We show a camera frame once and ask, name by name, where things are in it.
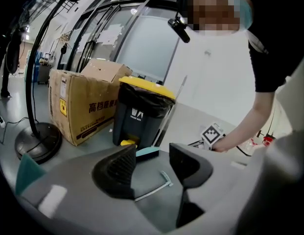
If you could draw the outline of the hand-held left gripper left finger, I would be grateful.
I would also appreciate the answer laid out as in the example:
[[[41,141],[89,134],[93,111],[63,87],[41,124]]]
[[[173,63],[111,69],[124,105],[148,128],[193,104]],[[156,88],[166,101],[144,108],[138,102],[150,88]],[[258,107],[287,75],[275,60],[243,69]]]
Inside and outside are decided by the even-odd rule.
[[[96,186],[112,198],[134,200],[131,181],[136,168],[136,146],[113,147],[102,155],[92,170]]]

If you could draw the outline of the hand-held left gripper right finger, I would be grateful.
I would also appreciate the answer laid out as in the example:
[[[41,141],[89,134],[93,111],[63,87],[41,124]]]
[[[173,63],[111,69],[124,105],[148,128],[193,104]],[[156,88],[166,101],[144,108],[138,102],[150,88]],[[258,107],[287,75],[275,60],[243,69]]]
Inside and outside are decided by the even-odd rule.
[[[205,210],[190,201],[187,190],[198,188],[205,183],[213,173],[212,164],[176,143],[169,144],[169,162],[179,182],[183,187],[176,227],[182,227],[197,219]]]

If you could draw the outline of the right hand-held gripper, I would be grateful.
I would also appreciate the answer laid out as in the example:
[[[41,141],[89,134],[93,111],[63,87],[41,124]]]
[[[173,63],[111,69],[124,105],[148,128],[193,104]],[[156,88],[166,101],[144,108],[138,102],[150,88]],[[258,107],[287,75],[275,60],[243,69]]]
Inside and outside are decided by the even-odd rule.
[[[189,144],[189,146],[212,150],[213,145],[220,139],[225,137],[224,130],[219,124],[213,122],[200,133],[200,140]]]

